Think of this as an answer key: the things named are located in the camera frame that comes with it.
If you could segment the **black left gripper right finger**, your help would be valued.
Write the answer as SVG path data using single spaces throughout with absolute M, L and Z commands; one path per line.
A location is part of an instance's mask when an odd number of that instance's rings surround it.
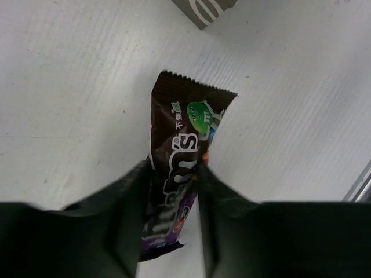
M 369 203 L 256 203 L 204 164 L 197 191 L 206 277 L 370 276 Z

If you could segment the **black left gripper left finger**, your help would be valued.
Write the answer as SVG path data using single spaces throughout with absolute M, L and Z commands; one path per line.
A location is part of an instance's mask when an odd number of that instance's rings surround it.
M 2 277 L 135 277 L 150 163 L 62 210 L 1 203 Z

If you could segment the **brown m&m packet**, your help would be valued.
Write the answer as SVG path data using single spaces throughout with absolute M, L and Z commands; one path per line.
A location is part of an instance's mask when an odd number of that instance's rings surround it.
M 236 93 L 162 71 L 151 92 L 150 191 L 140 261 L 182 248 L 179 236 L 197 193 L 195 169 Z

